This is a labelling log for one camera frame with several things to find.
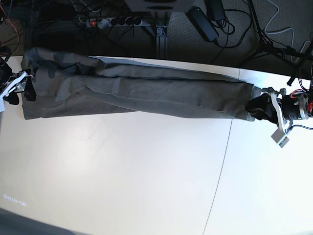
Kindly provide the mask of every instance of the table surface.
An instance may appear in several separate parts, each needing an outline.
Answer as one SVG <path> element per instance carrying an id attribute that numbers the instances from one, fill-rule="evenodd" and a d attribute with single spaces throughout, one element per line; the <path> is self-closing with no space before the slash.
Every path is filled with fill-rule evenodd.
<path id="1" fill-rule="evenodd" d="M 13 71 L 21 59 L 9 60 Z M 258 71 L 122 60 L 299 88 Z M 21 105 L 6 104 L 0 208 L 93 235 L 312 234 L 311 133 L 295 128 L 281 149 L 270 137 L 275 130 L 267 121 L 143 112 L 26 121 Z"/>

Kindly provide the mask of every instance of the white cable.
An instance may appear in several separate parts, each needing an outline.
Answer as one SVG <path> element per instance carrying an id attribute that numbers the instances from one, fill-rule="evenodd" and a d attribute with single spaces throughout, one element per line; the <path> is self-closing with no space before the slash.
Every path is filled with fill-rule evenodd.
<path id="1" fill-rule="evenodd" d="M 70 1 L 72 2 L 75 11 L 76 11 L 76 12 L 79 12 L 79 11 L 77 10 L 77 8 L 76 8 L 75 3 L 73 2 L 73 0 L 70 0 Z M 79 20 L 81 23 L 85 23 L 85 22 L 83 22 L 82 19 L 80 18 L 80 14 L 78 14 L 78 20 Z"/>
<path id="2" fill-rule="evenodd" d="M 277 11 L 276 13 L 270 18 L 270 20 L 268 21 L 268 23 L 266 24 L 265 28 L 264 28 L 264 32 L 268 35 L 275 35 L 275 34 L 280 34 L 280 33 L 284 33 L 284 32 L 287 32 L 289 30 L 291 30 L 292 32 L 292 39 L 291 39 L 291 47 L 293 47 L 293 41 L 294 41 L 294 30 L 293 28 L 291 27 L 287 27 L 287 28 L 284 28 L 284 29 L 281 29 L 281 30 L 277 30 L 277 31 L 267 31 L 267 28 L 268 28 L 268 25 L 271 23 L 271 21 L 278 15 L 279 13 L 279 7 L 278 5 L 276 5 L 275 3 L 273 3 L 271 0 L 267 0 L 268 2 L 270 2 L 271 4 L 273 4 L 276 8 L 277 8 Z M 310 41 L 306 40 L 303 45 L 302 45 L 302 48 L 300 49 L 300 53 L 302 53 L 304 51 L 304 48 L 306 46 L 307 43 L 310 43 Z M 290 60 L 293 62 L 293 63 L 296 63 L 298 62 L 300 58 L 297 58 L 295 60 L 292 59 L 292 56 L 290 56 Z"/>
<path id="3" fill-rule="evenodd" d="M 101 9 L 98 9 L 98 10 L 96 10 L 96 11 L 94 11 L 94 10 L 91 10 L 91 8 L 90 7 L 88 7 L 88 5 L 83 1 L 83 0 L 79 0 L 82 4 L 84 4 L 90 11 L 92 11 L 92 12 L 99 12 Z"/>

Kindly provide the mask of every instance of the power cord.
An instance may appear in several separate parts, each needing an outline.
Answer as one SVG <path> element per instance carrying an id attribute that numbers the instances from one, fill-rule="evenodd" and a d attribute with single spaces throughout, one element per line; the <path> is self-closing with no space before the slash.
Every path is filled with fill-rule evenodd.
<path id="1" fill-rule="evenodd" d="M 3 23 L 5 22 L 5 19 L 6 19 L 6 18 L 9 16 L 9 14 L 11 13 L 12 4 L 13 4 L 13 0 L 11 0 L 11 2 L 10 2 L 10 6 L 9 6 L 8 13 L 5 13 L 4 9 L 3 9 L 2 6 L 1 6 L 1 0 L 0 0 L 1 10 L 4 12 L 4 19 L 3 19 L 3 22 L 0 24 L 0 27 L 3 25 Z"/>
<path id="2" fill-rule="evenodd" d="M 228 18 L 226 18 L 226 21 L 225 21 L 225 22 L 228 23 L 228 29 L 227 29 L 227 32 L 225 33 L 225 34 L 227 35 L 226 43 L 225 43 L 225 46 L 222 48 L 222 50 L 213 58 L 213 60 L 211 61 L 211 64 L 213 64 L 213 63 L 217 60 L 217 58 L 221 55 L 221 53 L 224 51 L 224 49 L 226 48 L 226 46 L 227 46 L 227 44 L 228 44 L 228 39 L 229 39 L 229 35 L 230 35 L 230 33 L 229 33 L 229 26 L 230 26 L 231 24 L 229 23 Z"/>
<path id="3" fill-rule="evenodd" d="M 293 125 L 293 126 L 291 126 L 291 128 L 289 128 L 288 132 L 292 131 L 292 129 L 294 127 L 301 127 L 301 128 L 313 131 L 313 128 L 311 128 L 311 127 L 307 127 L 307 126 L 303 126 L 303 125 Z"/>
<path id="4" fill-rule="evenodd" d="M 268 35 L 276 35 L 276 34 L 281 34 L 281 33 L 285 33 L 285 32 L 288 32 L 288 31 L 291 31 L 292 32 L 292 38 L 291 38 L 291 47 L 293 47 L 293 42 L 294 42 L 294 29 L 292 27 L 287 27 L 287 28 L 284 28 L 284 29 L 281 29 L 281 30 L 277 30 L 277 31 L 267 31 L 267 28 L 269 26 L 269 24 L 272 22 L 272 20 L 278 15 L 279 11 L 280 11 L 280 8 L 277 4 L 273 3 L 271 0 L 267 0 L 269 3 L 273 4 L 277 11 L 276 13 L 270 18 L 270 20 L 267 22 L 265 28 L 264 28 L 264 32 Z M 300 53 L 302 53 L 306 47 L 306 44 L 310 43 L 310 41 L 306 40 L 301 49 L 300 49 Z M 290 61 L 293 62 L 293 63 L 297 63 L 299 61 L 300 58 L 296 58 L 295 60 L 292 59 L 293 57 L 290 56 Z"/>
<path id="5" fill-rule="evenodd" d="M 250 15 L 249 13 L 247 13 L 247 12 L 245 12 L 245 11 L 242 11 L 242 10 L 227 9 L 227 10 L 225 10 L 225 11 L 229 11 L 229 12 L 230 12 L 230 11 L 241 12 L 241 13 L 244 13 L 245 15 L 249 16 L 249 18 L 250 18 L 250 24 L 249 24 L 249 26 L 245 29 L 245 31 L 243 32 L 243 34 L 241 35 L 240 40 L 238 41 L 237 44 L 235 44 L 235 45 L 233 45 L 233 46 L 225 46 L 225 47 L 223 47 L 223 46 L 221 46 L 221 45 L 218 43 L 217 40 L 214 40 L 214 41 L 213 41 L 213 43 L 214 43 L 216 46 L 220 47 L 220 48 L 225 48 L 225 49 L 236 48 L 236 47 L 240 46 L 240 44 L 243 42 L 243 40 L 244 40 L 244 38 L 245 38 L 245 36 L 246 36 L 246 33 L 247 33 L 247 32 L 249 31 L 249 29 L 251 28 L 251 26 L 252 26 L 252 17 L 251 17 L 251 15 Z"/>
<path id="6" fill-rule="evenodd" d="M 80 3 L 74 3 L 73 0 L 70 0 L 70 1 L 72 2 L 72 5 L 73 5 L 75 11 L 78 13 L 78 20 L 79 20 L 79 22 L 85 23 L 85 22 L 83 22 L 82 19 L 80 18 L 80 13 L 81 13 L 81 12 L 78 11 L 78 9 L 76 8 L 76 5 L 81 5 L 81 4 L 80 4 Z"/>
<path id="7" fill-rule="evenodd" d="M 222 21 L 217 21 L 216 23 L 217 23 L 217 25 L 215 25 L 215 24 L 213 23 L 214 27 L 219 28 L 224 34 L 231 35 L 231 34 L 234 34 L 235 31 L 236 31 L 235 26 L 234 26 L 231 22 L 229 22 L 229 20 L 226 20 L 226 21 L 224 21 L 224 20 L 222 20 Z M 230 32 L 226 32 L 226 31 L 224 30 L 224 28 L 226 27 L 226 23 L 230 24 L 230 25 L 232 26 L 232 28 L 233 28 Z"/>
<path id="8" fill-rule="evenodd" d="M 96 10 L 96 11 L 94 11 L 94 10 L 92 10 L 83 0 L 79 0 L 83 5 L 85 5 L 88 9 L 89 9 L 89 11 L 92 11 L 92 12 L 99 12 L 102 8 L 100 8 L 100 9 L 98 9 L 98 10 Z"/>
<path id="9" fill-rule="evenodd" d="M 20 47 L 20 35 L 19 35 L 19 31 L 16 29 L 16 27 L 13 25 L 13 23 L 8 19 L 8 14 L 6 14 L 5 10 L 3 9 L 3 7 L 0 5 L 0 10 L 4 13 L 4 22 L 8 21 L 9 25 L 12 26 L 12 28 L 14 29 L 14 31 L 16 32 L 16 37 L 18 38 L 18 43 L 17 43 L 17 47 L 14 49 L 14 51 L 11 52 L 11 54 L 13 54 L 14 52 L 16 52 L 19 47 Z"/>

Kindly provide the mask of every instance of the white label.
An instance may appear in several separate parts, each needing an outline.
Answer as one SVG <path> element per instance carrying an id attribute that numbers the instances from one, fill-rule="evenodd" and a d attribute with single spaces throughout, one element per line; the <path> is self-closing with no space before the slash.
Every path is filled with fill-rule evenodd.
<path id="1" fill-rule="evenodd" d="M 4 195 L 3 195 L 3 197 L 4 197 L 4 199 L 6 199 L 6 200 L 9 200 L 9 201 L 11 201 L 11 202 L 15 202 L 15 203 L 19 203 L 19 204 L 21 204 L 22 206 L 26 207 L 26 203 L 25 203 L 25 202 L 22 202 L 22 201 L 16 200 L 15 198 L 13 198 L 13 197 L 9 197 L 9 196 L 8 196 L 8 195 L 6 195 L 6 194 L 4 194 Z"/>

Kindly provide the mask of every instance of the cable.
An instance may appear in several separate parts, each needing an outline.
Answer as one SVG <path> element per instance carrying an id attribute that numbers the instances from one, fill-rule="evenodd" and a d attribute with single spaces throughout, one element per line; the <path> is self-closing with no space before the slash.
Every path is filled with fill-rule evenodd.
<path id="1" fill-rule="evenodd" d="M 75 6 L 76 4 L 73 2 L 73 0 L 70 0 L 70 1 L 72 2 L 75 11 L 79 13 L 79 11 L 77 10 L 77 8 L 76 8 L 76 6 Z M 80 14 L 78 14 L 78 20 L 79 20 L 81 23 L 85 23 L 85 22 L 83 22 L 82 19 L 80 18 Z"/>
<path id="2" fill-rule="evenodd" d="M 307 127 L 307 126 L 303 126 L 303 125 L 293 125 L 291 128 L 289 128 L 288 132 L 290 132 L 294 127 L 301 127 L 301 128 L 304 128 L 304 129 L 307 129 L 307 130 L 313 130 L 313 128 L 311 127 Z"/>
<path id="3" fill-rule="evenodd" d="M 224 30 L 224 28 L 226 27 L 227 23 L 229 23 L 229 24 L 232 26 L 232 28 L 233 28 L 230 32 L 226 32 L 226 31 Z M 220 23 L 220 22 L 217 21 L 217 24 L 218 24 L 218 25 L 215 25 L 215 24 L 213 23 L 213 25 L 214 25 L 216 28 L 219 28 L 224 34 L 231 35 L 231 34 L 234 34 L 235 31 L 236 31 L 235 26 L 234 26 L 231 22 L 229 22 L 229 21 L 224 21 L 224 20 L 223 20 L 223 23 Z"/>
<path id="4" fill-rule="evenodd" d="M 132 26 L 131 26 L 131 25 L 127 26 L 127 28 L 126 28 L 126 29 L 122 32 L 122 34 L 117 38 L 116 42 L 118 43 L 118 42 L 122 39 L 122 37 L 123 37 L 127 32 L 129 32 L 131 29 L 132 29 Z"/>
<path id="5" fill-rule="evenodd" d="M 294 94 L 302 94 L 304 92 L 304 90 L 302 89 L 297 89 L 295 91 L 293 91 L 291 94 L 290 94 L 290 98 L 293 98 L 293 99 L 296 99 L 297 97 L 293 96 Z"/>
<path id="6" fill-rule="evenodd" d="M 84 34 L 86 34 L 87 32 L 88 32 L 88 33 L 95 33 L 94 31 L 86 31 L 84 27 L 80 27 L 80 26 L 78 25 L 79 22 L 75 22 L 75 23 L 77 23 L 77 24 L 75 24 L 75 25 L 76 25 L 77 27 L 79 27 L 79 28 L 84 32 Z M 114 46 L 116 46 L 116 47 L 122 49 L 122 51 L 125 53 L 125 55 L 126 55 L 127 57 L 131 57 L 130 54 L 128 53 L 127 49 L 124 48 L 123 46 L 119 45 L 118 43 L 116 43 L 115 40 L 114 40 L 114 41 L 111 40 L 106 34 L 101 33 L 101 32 L 98 32 L 98 35 L 101 36 L 101 37 L 104 37 L 104 38 L 105 38 L 107 41 L 109 41 L 112 45 L 114 45 Z M 87 40 L 86 36 L 85 36 L 85 42 L 87 43 L 87 47 L 89 47 L 89 43 L 88 43 L 88 40 Z"/>
<path id="7" fill-rule="evenodd" d="M 94 11 L 94 10 L 92 10 L 83 0 L 79 0 L 79 1 L 80 1 L 82 4 L 84 4 L 84 5 L 89 9 L 89 11 L 92 11 L 92 12 L 99 12 L 99 11 L 101 10 L 101 8 L 100 8 L 100 9 Z"/>
<path id="8" fill-rule="evenodd" d="M 229 23 L 229 21 L 228 21 L 228 29 L 227 29 L 227 33 L 226 33 L 226 35 L 227 35 L 227 39 L 226 39 L 226 43 L 225 43 L 225 46 L 222 48 L 222 50 L 213 58 L 213 60 L 211 61 L 211 64 L 213 64 L 216 60 L 217 60 L 217 58 L 221 55 L 221 53 L 224 51 L 224 49 L 225 49 L 225 47 L 227 46 L 227 44 L 228 44 L 228 38 L 229 38 L 229 26 L 230 26 L 230 23 Z"/>
<path id="9" fill-rule="evenodd" d="M 10 13 L 11 13 L 12 4 L 13 4 L 13 0 L 11 0 L 11 2 L 10 2 L 9 10 L 8 10 L 8 13 L 6 14 L 7 17 L 8 17 L 8 16 L 10 15 Z"/>
<path id="10" fill-rule="evenodd" d="M 3 44 L 5 44 L 5 43 L 8 43 L 8 42 L 10 42 L 10 41 L 12 41 L 12 40 L 14 40 L 14 39 L 16 39 L 17 38 L 17 36 L 15 36 L 15 37 L 13 37 L 13 38 L 11 38 L 11 39 L 8 39 L 8 40 L 6 40 L 6 41 L 4 41 L 4 42 L 2 42 Z"/>
<path id="11" fill-rule="evenodd" d="M 254 60 L 254 59 L 257 59 L 257 58 L 260 58 L 260 57 L 263 57 L 263 56 L 267 56 L 268 54 L 264 54 L 264 55 L 259 55 L 259 56 L 255 56 L 255 57 L 253 57 L 253 58 L 251 58 L 251 59 L 249 59 L 249 60 Z"/>
<path id="12" fill-rule="evenodd" d="M 244 3 L 245 5 L 247 5 L 247 6 L 249 7 L 249 9 L 250 9 L 249 4 L 248 4 L 248 3 L 246 3 L 246 2 L 245 2 L 245 0 L 242 0 L 242 1 L 243 1 L 243 3 Z M 282 46 L 284 46 L 284 47 L 288 48 L 285 44 L 280 43 L 280 42 L 278 42 L 278 41 L 275 41 L 275 40 L 274 40 L 274 39 L 272 39 L 272 38 L 269 38 L 269 37 L 268 37 L 268 36 L 264 33 L 264 31 L 263 31 L 263 30 L 261 30 L 261 33 L 262 33 L 262 35 L 263 35 L 264 37 L 266 37 L 266 38 L 269 40 L 269 42 L 273 41 L 273 42 L 279 43 L 280 45 L 282 45 Z"/>
<path id="13" fill-rule="evenodd" d="M 4 13 L 4 17 L 6 17 L 6 12 L 4 11 L 3 7 L 1 6 L 1 3 L 0 3 L 0 9 L 1 9 L 2 12 Z"/>
<path id="14" fill-rule="evenodd" d="M 302 78 L 301 78 L 301 70 L 299 71 L 299 78 L 298 78 L 298 81 L 299 81 L 299 85 L 300 87 L 302 88 L 302 90 L 304 90 L 305 92 L 308 92 L 308 90 L 303 86 L 302 84 Z"/>
<path id="15" fill-rule="evenodd" d="M 18 37 L 18 39 L 19 39 L 19 42 L 18 42 L 18 45 L 17 45 L 17 47 L 15 48 L 15 50 L 14 51 L 12 51 L 12 54 L 14 53 L 14 52 L 16 52 L 18 49 L 19 49 L 19 47 L 20 47 L 20 36 L 19 36 L 19 32 L 18 32 L 18 30 L 15 28 L 15 26 L 11 23 L 11 21 L 9 20 L 9 19 L 6 19 L 7 21 L 9 21 L 9 24 L 13 27 L 13 29 L 15 30 L 15 32 L 16 32 L 16 36 Z"/>
<path id="16" fill-rule="evenodd" d="M 273 4 L 273 5 L 277 8 L 277 11 L 276 11 L 276 13 L 270 18 L 270 20 L 268 21 L 268 23 L 266 24 L 266 26 L 265 26 L 265 28 L 264 28 L 264 32 L 265 32 L 266 34 L 269 34 L 269 35 L 275 35 L 275 34 L 285 33 L 285 32 L 287 32 L 287 31 L 290 31 L 290 30 L 291 30 L 291 32 L 292 32 L 291 47 L 293 47 L 293 42 L 294 42 L 294 30 L 293 30 L 292 27 L 287 27 L 287 28 L 284 28 L 284 29 L 281 29 L 281 30 L 277 30 L 277 31 L 267 31 L 267 28 L 268 28 L 269 24 L 270 24 L 271 21 L 278 15 L 278 13 L 279 13 L 279 11 L 280 11 L 279 6 L 278 6 L 277 4 L 273 3 L 271 0 L 267 0 L 267 1 L 270 2 L 271 4 Z M 302 53 L 302 52 L 304 51 L 304 48 L 305 48 L 305 46 L 306 46 L 307 43 L 310 43 L 310 41 L 306 40 L 306 41 L 303 43 L 303 45 L 302 45 L 302 47 L 301 47 L 301 49 L 300 49 L 300 51 L 299 51 L 300 53 Z M 296 58 L 295 60 L 293 60 L 292 58 L 293 58 L 293 56 L 290 56 L 290 61 L 293 62 L 293 63 L 298 62 L 298 60 L 300 59 L 300 58 Z"/>
<path id="17" fill-rule="evenodd" d="M 245 36 L 246 36 L 246 33 L 247 33 L 247 32 L 249 31 L 249 29 L 251 28 L 251 26 L 252 26 L 252 17 L 251 17 L 251 15 L 250 15 L 249 13 L 247 13 L 247 12 L 245 12 L 245 11 L 242 11 L 242 10 L 227 9 L 227 10 L 225 10 L 225 11 L 241 12 L 241 13 L 244 13 L 244 14 L 248 15 L 249 18 L 250 18 L 250 24 L 249 24 L 249 26 L 245 29 L 245 31 L 243 32 L 243 34 L 242 34 L 242 36 L 240 37 L 240 40 L 238 41 L 238 43 L 237 43 L 236 45 L 233 45 L 233 46 L 224 47 L 225 49 L 236 48 L 236 47 L 240 46 L 240 44 L 242 43 L 243 39 L 244 39 Z M 220 47 L 220 48 L 223 48 L 223 46 L 219 45 L 219 43 L 218 43 L 217 40 L 214 40 L 213 43 L 214 43 L 216 46 L 218 46 L 218 47 Z"/>

